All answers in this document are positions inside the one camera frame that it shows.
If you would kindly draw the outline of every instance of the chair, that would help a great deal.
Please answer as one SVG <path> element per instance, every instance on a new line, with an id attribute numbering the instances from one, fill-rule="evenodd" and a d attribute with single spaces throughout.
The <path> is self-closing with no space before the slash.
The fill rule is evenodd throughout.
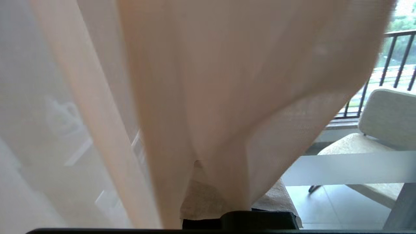
<path id="1" fill-rule="evenodd" d="M 416 95 L 388 89 L 374 90 L 361 114 L 358 129 L 363 134 L 349 134 L 321 150 L 318 155 L 415 149 Z M 347 186 L 393 208 L 403 183 Z M 319 185 L 311 186 L 309 192 L 312 193 L 318 187 Z"/>

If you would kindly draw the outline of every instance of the chair leg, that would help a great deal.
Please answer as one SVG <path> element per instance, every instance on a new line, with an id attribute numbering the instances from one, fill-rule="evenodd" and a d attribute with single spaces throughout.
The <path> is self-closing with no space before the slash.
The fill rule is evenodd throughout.
<path id="1" fill-rule="evenodd" d="M 317 190 L 319 187 L 321 187 L 321 185 L 312 185 L 312 186 L 309 188 L 308 192 L 309 192 L 309 193 L 313 193 L 313 192 L 315 192 L 315 190 Z"/>

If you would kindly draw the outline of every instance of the metal railing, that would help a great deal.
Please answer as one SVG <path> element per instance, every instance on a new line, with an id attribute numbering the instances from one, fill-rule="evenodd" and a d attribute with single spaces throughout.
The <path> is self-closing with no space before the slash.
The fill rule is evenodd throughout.
<path id="1" fill-rule="evenodd" d="M 374 89 L 380 87 L 392 87 L 399 89 L 406 89 L 411 91 L 416 77 L 416 64 L 406 64 L 409 53 L 416 54 L 416 44 L 413 50 L 412 45 L 416 30 L 405 30 L 397 32 L 388 32 L 384 34 L 387 39 L 391 38 L 387 56 L 384 56 L 384 67 L 376 67 L 373 70 L 371 77 L 367 80 L 365 85 L 347 102 L 347 104 L 338 112 L 334 119 L 354 119 L 359 118 L 363 107 L 366 104 L 369 93 Z M 403 51 L 403 57 L 400 65 L 391 66 L 392 55 L 397 47 L 398 38 L 403 39 L 408 37 L 406 48 Z"/>

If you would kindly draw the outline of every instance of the beige curtain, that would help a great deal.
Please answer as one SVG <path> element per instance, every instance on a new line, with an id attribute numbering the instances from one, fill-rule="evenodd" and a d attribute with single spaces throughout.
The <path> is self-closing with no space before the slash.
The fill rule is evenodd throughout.
<path id="1" fill-rule="evenodd" d="M 5 227 L 28 231 L 180 228 L 185 195 L 203 191 L 190 186 L 194 180 L 216 189 L 228 210 L 250 209 L 369 78 L 392 1 L 1 4 L 13 17 L 0 25 L 1 56 L 8 56 L 0 61 L 2 82 L 42 82 L 27 88 L 33 93 L 22 89 L 26 101 L 42 99 L 30 104 L 35 124 L 23 119 L 15 131 L 0 125 L 7 152 L 0 159 L 8 165 L 0 171 L 21 185 L 0 179 L 0 187 L 25 191 L 3 195 L 11 202 L 0 208 L 27 216 L 24 228 Z M 26 103 L 18 94 L 0 100 L 0 108 Z M 0 124 L 17 122 L 4 113 Z M 86 140 L 76 145 L 89 143 L 94 156 L 76 151 L 52 160 L 73 147 L 66 133 L 73 129 L 55 121 L 62 118 L 82 126 Z M 16 131 L 39 143 L 7 146 Z M 44 142 L 39 155 L 54 150 L 53 157 L 34 160 Z M 23 200 L 36 203 L 39 193 L 43 203 L 16 209 Z"/>

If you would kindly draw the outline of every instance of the floor tile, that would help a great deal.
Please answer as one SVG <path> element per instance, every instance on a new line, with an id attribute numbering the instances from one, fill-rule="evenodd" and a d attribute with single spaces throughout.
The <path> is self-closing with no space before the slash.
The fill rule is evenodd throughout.
<path id="1" fill-rule="evenodd" d="M 383 224 L 390 209 L 346 185 L 325 185 L 324 189 L 341 224 Z"/>
<path id="2" fill-rule="evenodd" d="M 367 223 L 367 224 L 341 224 L 345 230 L 382 230 L 383 223 Z"/>
<path id="3" fill-rule="evenodd" d="M 340 230 L 341 224 L 303 224 L 303 230 Z"/>
<path id="4" fill-rule="evenodd" d="M 339 224 L 323 188 L 309 194 L 309 186 L 287 186 L 287 192 L 296 207 L 302 223 Z"/>

